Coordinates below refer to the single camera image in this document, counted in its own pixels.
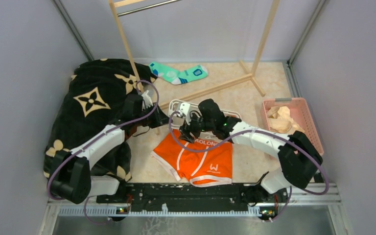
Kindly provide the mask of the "white plastic clip hanger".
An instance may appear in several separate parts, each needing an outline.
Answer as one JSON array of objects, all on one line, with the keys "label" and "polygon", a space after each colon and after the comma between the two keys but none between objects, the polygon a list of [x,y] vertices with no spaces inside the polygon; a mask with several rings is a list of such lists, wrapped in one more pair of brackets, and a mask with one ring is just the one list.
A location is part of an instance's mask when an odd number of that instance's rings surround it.
[{"label": "white plastic clip hanger", "polygon": [[[168,116],[170,116],[173,112],[179,110],[181,104],[183,103],[186,103],[189,105],[189,113],[193,110],[195,110],[196,112],[198,112],[199,114],[197,114],[198,116],[201,115],[201,112],[198,108],[198,104],[197,103],[192,103],[192,102],[188,102],[188,101],[183,101],[183,100],[178,100],[178,99],[174,99],[170,102],[169,104],[169,107],[168,107]],[[241,115],[238,113],[238,112],[234,112],[234,111],[230,111],[230,110],[225,110],[225,109],[220,109],[225,116],[231,116],[231,117],[235,117],[235,118],[240,118],[242,119]],[[172,124],[171,124],[171,128],[172,129],[179,129],[180,126],[183,125],[184,123],[184,118],[180,118],[178,116],[174,116],[172,118]]]}]

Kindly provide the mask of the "orange underwear white trim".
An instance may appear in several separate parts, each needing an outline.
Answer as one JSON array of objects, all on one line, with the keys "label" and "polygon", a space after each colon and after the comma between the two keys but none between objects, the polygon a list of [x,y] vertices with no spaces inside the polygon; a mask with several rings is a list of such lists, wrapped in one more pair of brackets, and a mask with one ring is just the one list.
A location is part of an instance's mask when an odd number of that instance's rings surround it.
[{"label": "orange underwear white trim", "polygon": [[233,144],[226,142],[216,149],[209,148],[218,142],[196,139],[194,143],[173,139],[179,138],[174,129],[155,147],[151,155],[177,181],[185,178],[195,187],[206,188],[229,185],[233,176]]}]

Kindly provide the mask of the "pink perforated plastic basket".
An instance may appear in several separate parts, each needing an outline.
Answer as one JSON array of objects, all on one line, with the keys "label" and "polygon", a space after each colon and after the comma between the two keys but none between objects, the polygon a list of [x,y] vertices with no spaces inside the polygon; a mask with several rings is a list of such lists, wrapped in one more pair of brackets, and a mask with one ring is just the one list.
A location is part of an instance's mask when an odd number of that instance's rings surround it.
[{"label": "pink perforated plastic basket", "polygon": [[261,115],[263,120],[263,128],[269,131],[267,112],[274,106],[286,106],[291,111],[291,117],[305,130],[304,134],[308,137],[312,145],[316,148],[318,153],[323,156],[324,150],[321,145],[313,118],[309,111],[307,102],[304,98],[276,98],[266,99],[262,103]]}]

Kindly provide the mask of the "wooden drying rack frame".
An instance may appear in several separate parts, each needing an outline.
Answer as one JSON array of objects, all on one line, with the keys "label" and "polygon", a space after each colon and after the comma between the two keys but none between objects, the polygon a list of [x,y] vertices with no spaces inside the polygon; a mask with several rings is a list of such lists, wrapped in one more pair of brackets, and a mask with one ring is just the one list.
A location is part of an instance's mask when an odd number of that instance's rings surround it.
[{"label": "wooden drying rack frame", "polygon": [[[159,7],[159,6],[162,6],[162,5],[171,4],[171,3],[174,3],[174,2],[175,2],[174,0],[166,0],[166,1],[162,1],[160,3],[151,4],[151,5],[148,5],[148,6],[145,6],[145,7],[142,7],[142,8],[138,8],[138,9],[135,9],[135,10],[130,10],[130,11],[127,11],[127,12],[124,12],[124,13],[118,13],[117,8],[129,6],[129,5],[132,5],[132,4],[135,4],[135,3],[139,3],[139,1],[138,0],[120,0],[120,1],[109,0],[108,1],[109,7],[111,9],[111,12],[112,12],[113,17],[115,19],[115,22],[117,24],[117,28],[118,28],[118,31],[120,33],[120,37],[122,39],[124,48],[126,50],[126,54],[127,54],[128,59],[130,61],[131,68],[132,68],[134,75],[136,77],[136,80],[138,82],[141,79],[140,79],[140,76],[139,76],[139,73],[138,73],[132,52],[130,50],[127,38],[125,36],[123,25],[122,25],[119,18],[121,16],[130,15],[130,14],[133,14],[133,13],[141,12],[141,11],[151,9],[151,8],[155,8],[155,7]],[[262,36],[261,36],[261,39],[260,39],[260,42],[259,42],[259,46],[258,46],[258,49],[257,49],[257,52],[256,52],[256,56],[255,56],[252,68],[250,70],[247,69],[247,67],[245,66],[245,63],[242,60],[239,60],[239,64],[243,68],[245,75],[238,77],[238,78],[235,78],[235,79],[227,80],[227,81],[225,81],[225,82],[223,82],[219,85],[209,87],[209,88],[203,89],[201,91],[197,91],[197,92],[185,95],[185,96],[181,97],[180,99],[185,100],[185,101],[191,101],[193,99],[200,98],[200,97],[203,97],[205,95],[212,94],[214,92],[221,91],[223,89],[226,89],[226,88],[229,88],[229,87],[232,87],[232,86],[244,83],[244,82],[248,82],[248,81],[250,81],[254,85],[254,87],[256,88],[256,90],[259,92],[259,94],[261,96],[265,96],[266,92],[264,91],[262,86],[256,80],[256,71],[257,71],[258,65],[260,63],[260,59],[261,59],[264,47],[266,45],[267,38],[268,38],[269,32],[271,30],[271,27],[272,27],[277,9],[279,7],[279,4],[280,4],[279,0],[273,0],[272,3],[271,3],[271,7],[270,7],[268,17],[267,17],[267,20],[266,20],[266,23],[265,23],[265,26],[264,26],[264,29],[263,29],[263,33],[262,33]]]}]

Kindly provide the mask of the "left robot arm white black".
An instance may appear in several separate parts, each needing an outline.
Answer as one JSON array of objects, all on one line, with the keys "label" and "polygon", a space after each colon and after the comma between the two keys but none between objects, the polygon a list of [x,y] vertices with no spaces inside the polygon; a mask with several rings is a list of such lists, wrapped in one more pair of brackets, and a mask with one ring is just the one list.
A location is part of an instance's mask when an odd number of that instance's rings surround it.
[{"label": "left robot arm white black", "polygon": [[89,197],[108,195],[114,202],[126,199],[127,189],[116,176],[92,176],[91,169],[113,148],[122,145],[139,126],[166,125],[169,117],[147,94],[130,94],[118,117],[99,133],[70,151],[54,157],[47,192],[55,200],[80,204]]}]

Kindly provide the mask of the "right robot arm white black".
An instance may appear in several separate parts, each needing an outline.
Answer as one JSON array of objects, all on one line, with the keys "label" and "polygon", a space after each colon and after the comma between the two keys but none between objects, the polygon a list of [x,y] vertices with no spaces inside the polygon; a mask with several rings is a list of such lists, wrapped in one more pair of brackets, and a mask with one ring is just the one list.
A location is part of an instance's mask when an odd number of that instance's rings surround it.
[{"label": "right robot arm white black", "polygon": [[322,156],[301,131],[281,134],[254,127],[224,114],[212,99],[195,108],[187,102],[180,103],[171,114],[184,119],[179,128],[182,140],[193,143],[202,133],[211,132],[221,144],[246,145],[276,157],[280,167],[262,176],[256,188],[262,202],[270,201],[283,188],[305,189],[315,173],[322,172]]}]

